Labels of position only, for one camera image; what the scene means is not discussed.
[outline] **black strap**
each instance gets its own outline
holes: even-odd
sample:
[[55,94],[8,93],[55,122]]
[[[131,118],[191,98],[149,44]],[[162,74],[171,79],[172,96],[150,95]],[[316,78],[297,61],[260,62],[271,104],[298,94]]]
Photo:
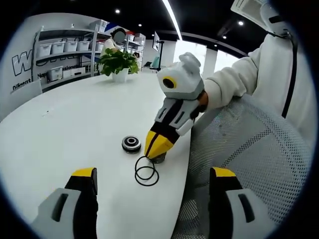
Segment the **black strap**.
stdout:
[[290,33],[288,33],[288,32],[287,32],[287,35],[284,35],[284,36],[279,36],[279,35],[276,35],[272,32],[267,32],[267,33],[274,36],[274,37],[279,37],[282,39],[289,39],[293,45],[293,67],[291,70],[290,84],[289,84],[289,89],[288,89],[288,94],[287,94],[285,106],[284,106],[283,112],[281,114],[282,117],[286,118],[288,110],[289,110],[290,102],[291,102],[291,99],[293,97],[295,83],[296,83],[298,44],[294,40],[294,38],[290,35]]

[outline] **white tabletop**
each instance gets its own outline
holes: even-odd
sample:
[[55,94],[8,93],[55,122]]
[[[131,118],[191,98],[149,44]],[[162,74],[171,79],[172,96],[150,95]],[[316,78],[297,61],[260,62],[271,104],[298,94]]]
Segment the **white tabletop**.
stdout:
[[[159,182],[152,187],[139,185],[134,165],[143,155],[164,94],[156,74],[128,78],[125,84],[116,84],[97,76],[58,87],[0,123],[2,184],[28,223],[35,219],[40,203],[63,188],[75,170],[96,167],[98,238],[171,237],[184,191],[190,132],[177,141],[164,163],[156,165]],[[139,154],[122,150],[127,135],[141,140]]]

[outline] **white flower pot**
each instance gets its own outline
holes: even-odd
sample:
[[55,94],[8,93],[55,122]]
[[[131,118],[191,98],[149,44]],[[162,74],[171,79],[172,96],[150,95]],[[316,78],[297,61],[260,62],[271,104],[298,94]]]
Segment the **white flower pot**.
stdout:
[[126,77],[129,74],[129,69],[125,68],[122,71],[120,71],[118,74],[112,73],[112,79],[114,82],[117,83],[124,83],[126,81]]

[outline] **green plant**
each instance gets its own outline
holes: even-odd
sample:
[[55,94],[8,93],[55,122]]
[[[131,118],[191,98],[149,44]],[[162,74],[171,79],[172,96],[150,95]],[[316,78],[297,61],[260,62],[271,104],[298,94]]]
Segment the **green plant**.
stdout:
[[101,56],[98,65],[103,66],[102,74],[109,76],[111,73],[118,74],[125,68],[129,68],[132,73],[137,73],[139,67],[135,57],[127,52],[116,51],[113,52],[107,48],[105,55]]

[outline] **white sleeve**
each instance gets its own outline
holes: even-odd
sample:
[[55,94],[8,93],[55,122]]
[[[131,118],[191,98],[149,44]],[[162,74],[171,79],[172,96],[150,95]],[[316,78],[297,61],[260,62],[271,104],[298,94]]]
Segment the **white sleeve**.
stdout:
[[229,104],[233,96],[253,94],[257,85],[260,61],[260,48],[235,62],[232,67],[225,67],[215,72],[205,81],[208,94],[208,109],[215,109]]
[[108,49],[108,48],[110,48],[110,49],[115,48],[114,43],[113,43],[113,41],[111,39],[107,39],[104,42],[104,46],[103,46],[103,49],[102,49],[101,56],[105,55],[105,50]]

